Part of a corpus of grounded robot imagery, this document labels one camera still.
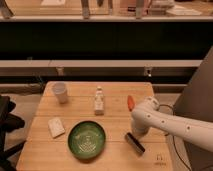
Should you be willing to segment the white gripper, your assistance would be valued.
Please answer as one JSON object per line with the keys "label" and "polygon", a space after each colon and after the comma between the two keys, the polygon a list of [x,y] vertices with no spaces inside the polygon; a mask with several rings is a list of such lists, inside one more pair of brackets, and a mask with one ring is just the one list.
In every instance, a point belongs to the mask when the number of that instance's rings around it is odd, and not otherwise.
{"label": "white gripper", "polygon": [[148,133],[149,127],[132,120],[131,121],[131,131],[134,136],[142,137]]}

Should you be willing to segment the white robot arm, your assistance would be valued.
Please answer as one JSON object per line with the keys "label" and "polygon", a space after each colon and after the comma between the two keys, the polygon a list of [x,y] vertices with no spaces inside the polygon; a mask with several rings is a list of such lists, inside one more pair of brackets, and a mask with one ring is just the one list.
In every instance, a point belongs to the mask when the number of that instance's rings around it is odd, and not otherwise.
{"label": "white robot arm", "polygon": [[146,97],[136,104],[131,96],[127,98],[131,112],[131,130],[137,137],[145,136],[151,127],[168,132],[198,147],[213,152],[213,123],[159,112],[156,98]]}

